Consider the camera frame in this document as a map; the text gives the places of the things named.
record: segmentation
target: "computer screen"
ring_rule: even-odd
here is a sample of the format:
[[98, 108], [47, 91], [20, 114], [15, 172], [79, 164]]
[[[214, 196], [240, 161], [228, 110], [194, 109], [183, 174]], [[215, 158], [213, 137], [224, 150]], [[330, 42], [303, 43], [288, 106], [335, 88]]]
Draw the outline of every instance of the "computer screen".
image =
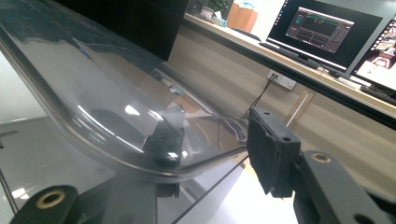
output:
[[266, 42], [345, 72], [382, 18], [312, 0], [286, 0]]
[[396, 91], [396, 20], [390, 20], [367, 50], [352, 76], [368, 81], [377, 88]]

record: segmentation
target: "desk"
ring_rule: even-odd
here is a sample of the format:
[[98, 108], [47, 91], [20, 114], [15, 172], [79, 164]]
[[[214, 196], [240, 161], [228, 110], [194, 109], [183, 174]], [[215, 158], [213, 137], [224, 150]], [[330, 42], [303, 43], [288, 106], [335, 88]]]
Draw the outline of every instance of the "desk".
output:
[[396, 130], [396, 107], [380, 101], [323, 73], [263, 48], [259, 42], [229, 28], [219, 27], [186, 14], [184, 26], [191, 28], [236, 52], [290, 77], [307, 88]]

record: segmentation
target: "black cable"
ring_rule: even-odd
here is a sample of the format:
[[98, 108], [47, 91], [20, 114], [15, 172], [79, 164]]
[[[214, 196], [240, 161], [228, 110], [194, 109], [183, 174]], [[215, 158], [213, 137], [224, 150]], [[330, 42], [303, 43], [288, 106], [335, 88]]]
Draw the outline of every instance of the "black cable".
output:
[[[327, 70], [328, 72], [330, 71], [330, 69], [329, 69], [328, 67], [326, 67], [323, 63], [320, 63], [320, 66], [322, 66], [323, 69]], [[360, 82], [358, 82], [358, 81], [352, 80], [352, 79], [350, 79], [349, 77], [345, 77], [345, 76], [343, 76], [343, 75], [341, 75], [341, 74], [340, 74], [340, 77], [343, 78], [343, 79], [345, 79], [345, 80], [347, 80], [347, 81], [356, 83], [356, 84], [358, 84], [358, 85], [366, 86], [366, 85], [363, 84], [363, 83], [360, 83]]]
[[320, 75], [322, 75], [323, 74], [323, 72], [325, 72], [325, 71], [329, 71], [329, 70], [327, 70], [326, 69], [326, 66], [325, 65], [323, 65], [323, 63], [318, 63], [319, 65], [320, 65], [320, 67], [322, 68], [322, 70], [321, 70], [321, 72], [320, 72]]
[[268, 89], [268, 87], [271, 85], [271, 83], [274, 81], [274, 79], [276, 78], [275, 74], [272, 74], [270, 79], [268, 79], [267, 84], [264, 87], [264, 90], [262, 91], [262, 93], [259, 95], [259, 97], [256, 98], [256, 100], [253, 101], [253, 103], [250, 105], [250, 107], [247, 109], [247, 111], [245, 112], [245, 118], [248, 117], [248, 113], [250, 111], [250, 109], [254, 106], [256, 106], [256, 104], [260, 101], [260, 99], [262, 98], [262, 95], [265, 93], [265, 91]]

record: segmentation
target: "orange object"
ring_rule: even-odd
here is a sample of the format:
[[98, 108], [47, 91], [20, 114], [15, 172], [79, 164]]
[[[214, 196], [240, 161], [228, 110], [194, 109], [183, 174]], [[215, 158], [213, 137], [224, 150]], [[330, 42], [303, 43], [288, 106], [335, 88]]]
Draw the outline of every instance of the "orange object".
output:
[[227, 27], [238, 28], [251, 33], [259, 13], [253, 9], [239, 7], [233, 3], [227, 18]]

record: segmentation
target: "wall outlet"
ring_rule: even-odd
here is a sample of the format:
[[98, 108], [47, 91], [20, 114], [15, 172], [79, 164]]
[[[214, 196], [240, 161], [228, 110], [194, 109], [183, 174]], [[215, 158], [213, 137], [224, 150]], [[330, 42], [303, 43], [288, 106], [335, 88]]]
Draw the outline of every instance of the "wall outlet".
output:
[[279, 83], [280, 79], [283, 77], [283, 75], [280, 75], [278, 72], [271, 70], [270, 73], [268, 73], [268, 79], [271, 78], [272, 75], [276, 75], [276, 78], [273, 81], [276, 83]]
[[294, 81], [288, 77], [282, 77], [279, 80], [279, 85], [281, 85], [289, 90], [292, 90], [294, 88], [294, 86], [296, 85], [296, 81]]

